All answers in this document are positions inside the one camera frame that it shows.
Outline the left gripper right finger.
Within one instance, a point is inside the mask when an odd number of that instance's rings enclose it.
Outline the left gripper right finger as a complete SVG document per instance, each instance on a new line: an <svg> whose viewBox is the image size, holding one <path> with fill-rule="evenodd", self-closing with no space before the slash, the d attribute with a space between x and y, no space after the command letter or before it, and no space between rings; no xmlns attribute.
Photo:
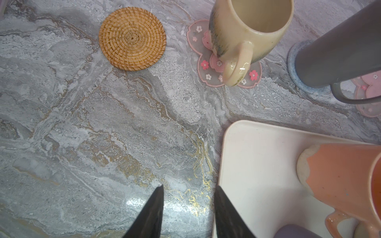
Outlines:
<svg viewBox="0 0 381 238"><path fill-rule="evenodd" d="M214 193L214 213L218 238L256 238L219 185Z"/></svg>

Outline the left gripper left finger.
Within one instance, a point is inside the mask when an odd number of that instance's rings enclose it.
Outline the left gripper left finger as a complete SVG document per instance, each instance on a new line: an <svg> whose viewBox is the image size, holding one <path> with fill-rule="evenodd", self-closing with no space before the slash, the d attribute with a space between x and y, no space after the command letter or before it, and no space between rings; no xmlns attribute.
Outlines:
<svg viewBox="0 0 381 238"><path fill-rule="evenodd" d="M164 208L164 187L157 187L123 238L159 238Z"/></svg>

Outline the pink flower coaster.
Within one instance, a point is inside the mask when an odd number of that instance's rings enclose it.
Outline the pink flower coaster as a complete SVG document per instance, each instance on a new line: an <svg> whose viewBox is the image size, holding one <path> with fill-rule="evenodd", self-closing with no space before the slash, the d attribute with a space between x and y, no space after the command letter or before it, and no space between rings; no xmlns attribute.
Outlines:
<svg viewBox="0 0 381 238"><path fill-rule="evenodd" d="M199 79L210 87L222 87L224 63L213 53L208 20L195 21L188 27L187 41L191 49L198 54L196 69ZM251 89L256 87L262 77L260 62L252 63L239 87Z"/></svg>
<svg viewBox="0 0 381 238"><path fill-rule="evenodd" d="M372 72L351 80L356 86L354 99L369 99L381 95L381 71ZM357 110L368 118L381 118L381 103L356 105Z"/></svg>

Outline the woven tan coaster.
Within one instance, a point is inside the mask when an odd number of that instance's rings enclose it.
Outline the woven tan coaster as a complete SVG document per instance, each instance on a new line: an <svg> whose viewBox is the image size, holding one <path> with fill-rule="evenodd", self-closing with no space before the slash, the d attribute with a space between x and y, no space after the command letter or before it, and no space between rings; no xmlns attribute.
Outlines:
<svg viewBox="0 0 381 238"><path fill-rule="evenodd" d="M118 9L107 16L98 37L106 59L126 71L153 66L166 49L166 33L160 20L137 7Z"/></svg>

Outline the yellow-green mug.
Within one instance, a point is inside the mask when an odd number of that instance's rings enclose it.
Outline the yellow-green mug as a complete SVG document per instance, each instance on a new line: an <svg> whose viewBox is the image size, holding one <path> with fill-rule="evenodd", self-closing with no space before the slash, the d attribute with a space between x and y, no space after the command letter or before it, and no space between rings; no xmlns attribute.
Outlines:
<svg viewBox="0 0 381 238"><path fill-rule="evenodd" d="M209 19L212 51L224 63L223 83L239 84L253 62L279 43L294 14L293 0L217 0Z"/></svg>

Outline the dark grey mug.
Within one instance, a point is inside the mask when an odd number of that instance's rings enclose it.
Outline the dark grey mug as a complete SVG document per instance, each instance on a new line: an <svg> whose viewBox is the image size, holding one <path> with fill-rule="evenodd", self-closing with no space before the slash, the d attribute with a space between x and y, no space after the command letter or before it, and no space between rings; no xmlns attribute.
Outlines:
<svg viewBox="0 0 381 238"><path fill-rule="evenodd" d="M380 102L380 96L347 98L340 84L381 69L381 2L373 1L315 41L295 44L288 55L288 69L294 83L306 92L330 87L345 104Z"/></svg>

